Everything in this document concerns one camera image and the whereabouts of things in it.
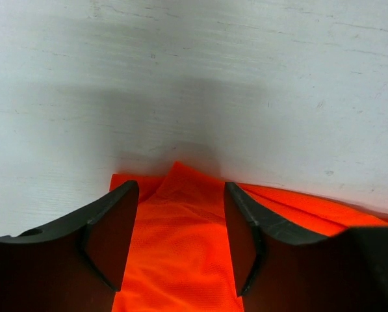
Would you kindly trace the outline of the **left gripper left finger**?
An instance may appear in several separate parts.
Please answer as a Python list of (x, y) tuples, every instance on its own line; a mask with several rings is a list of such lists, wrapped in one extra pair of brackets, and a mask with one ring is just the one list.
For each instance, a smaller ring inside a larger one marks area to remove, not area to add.
[(0, 311), (110, 311), (122, 287), (138, 206), (135, 181), (0, 237)]

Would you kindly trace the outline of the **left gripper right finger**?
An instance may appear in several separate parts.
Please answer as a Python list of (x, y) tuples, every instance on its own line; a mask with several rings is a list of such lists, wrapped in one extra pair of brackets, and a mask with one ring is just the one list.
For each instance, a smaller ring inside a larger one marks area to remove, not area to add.
[(235, 289), (245, 311), (388, 311), (388, 227), (333, 236), (224, 187)]

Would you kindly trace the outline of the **orange shorts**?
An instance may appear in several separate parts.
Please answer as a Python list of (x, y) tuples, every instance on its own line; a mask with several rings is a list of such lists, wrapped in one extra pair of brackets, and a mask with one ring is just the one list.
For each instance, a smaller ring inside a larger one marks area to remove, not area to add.
[(235, 294), (220, 179), (179, 162), (162, 176), (134, 179), (138, 212), (114, 311), (242, 311)]

